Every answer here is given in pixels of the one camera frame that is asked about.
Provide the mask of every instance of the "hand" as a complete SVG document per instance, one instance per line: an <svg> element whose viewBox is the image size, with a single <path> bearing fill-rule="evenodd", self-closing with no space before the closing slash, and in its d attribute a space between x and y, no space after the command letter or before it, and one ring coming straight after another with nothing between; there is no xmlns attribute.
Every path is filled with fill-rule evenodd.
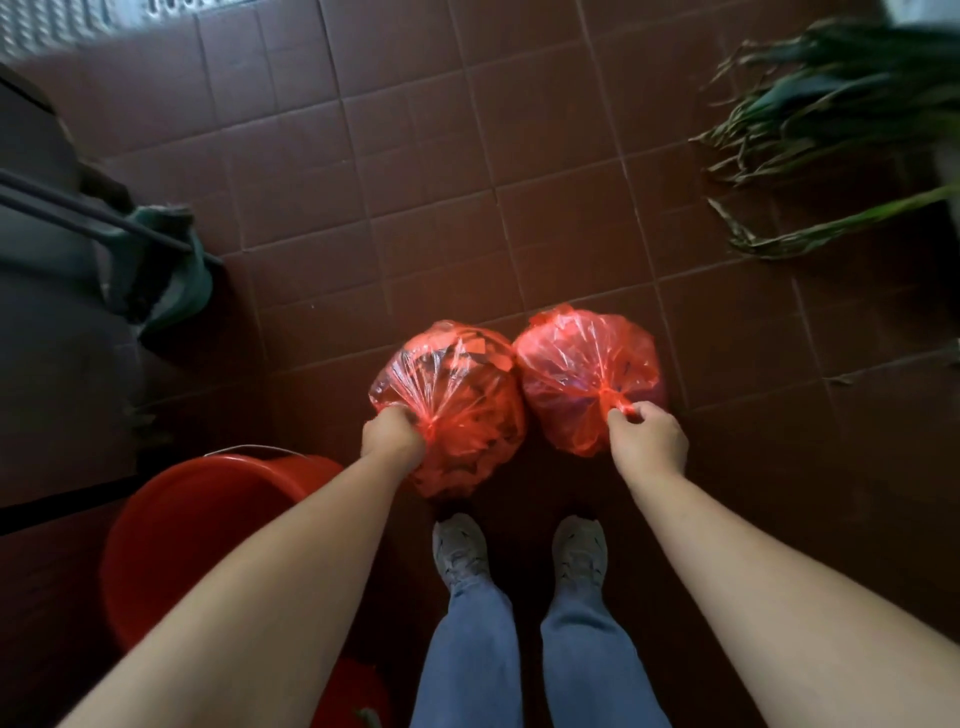
<svg viewBox="0 0 960 728"><path fill-rule="evenodd" d="M363 425L363 445L360 457L384 458L408 474L426 452L426 443L414 429L413 413L401 404L387 407Z"/></svg>
<svg viewBox="0 0 960 728"><path fill-rule="evenodd" d="M613 462L631 490L665 477L683 476L689 443L677 418L649 401L634 404L643 418L631 423L618 409L607 413Z"/></svg>

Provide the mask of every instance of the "garbage bag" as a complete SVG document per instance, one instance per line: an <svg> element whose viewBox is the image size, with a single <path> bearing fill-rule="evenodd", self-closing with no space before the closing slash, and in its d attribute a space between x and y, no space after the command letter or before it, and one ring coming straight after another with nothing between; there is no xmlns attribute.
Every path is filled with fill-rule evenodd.
<svg viewBox="0 0 960 728"><path fill-rule="evenodd" d="M514 342L523 394L554 447L588 457L610 446L607 413L632 403L666 405L654 337L622 316L540 313Z"/></svg>
<svg viewBox="0 0 960 728"><path fill-rule="evenodd" d="M427 443L411 475L426 497L468 495L513 457L526 435L510 342L494 331L439 321L394 354L370 401L406 404Z"/></svg>

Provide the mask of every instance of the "forearm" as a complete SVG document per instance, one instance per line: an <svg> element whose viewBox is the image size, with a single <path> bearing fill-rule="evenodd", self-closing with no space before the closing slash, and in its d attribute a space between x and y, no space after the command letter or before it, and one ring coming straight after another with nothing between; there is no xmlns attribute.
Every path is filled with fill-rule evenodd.
<svg viewBox="0 0 960 728"><path fill-rule="evenodd" d="M630 480L771 726L947 725L960 714L955 644L681 476Z"/></svg>
<svg viewBox="0 0 960 728"><path fill-rule="evenodd" d="M361 458L255 533L63 726L308 725L404 475Z"/></svg>

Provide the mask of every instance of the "jeans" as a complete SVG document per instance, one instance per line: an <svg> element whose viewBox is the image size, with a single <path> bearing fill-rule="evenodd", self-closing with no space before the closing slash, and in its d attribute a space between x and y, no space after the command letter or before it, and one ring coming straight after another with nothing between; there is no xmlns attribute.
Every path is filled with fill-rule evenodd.
<svg viewBox="0 0 960 728"><path fill-rule="evenodd" d="M554 728L669 728L630 637L600 589L564 583L543 636L543 682ZM486 576L457 585L433 634L411 728L523 725L520 653L510 600Z"/></svg>

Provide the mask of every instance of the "gray sneaker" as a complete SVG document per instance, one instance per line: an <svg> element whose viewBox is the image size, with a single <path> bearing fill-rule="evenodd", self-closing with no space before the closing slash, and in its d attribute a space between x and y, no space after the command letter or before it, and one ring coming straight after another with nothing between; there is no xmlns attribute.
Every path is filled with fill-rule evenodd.
<svg viewBox="0 0 960 728"><path fill-rule="evenodd" d="M553 536L553 568L557 586L589 581L598 589L607 575L607 539L600 521L567 516Z"/></svg>
<svg viewBox="0 0 960 728"><path fill-rule="evenodd" d="M477 522L466 513L457 513L448 521L435 523L433 563L450 591L473 576L490 578L487 539Z"/></svg>

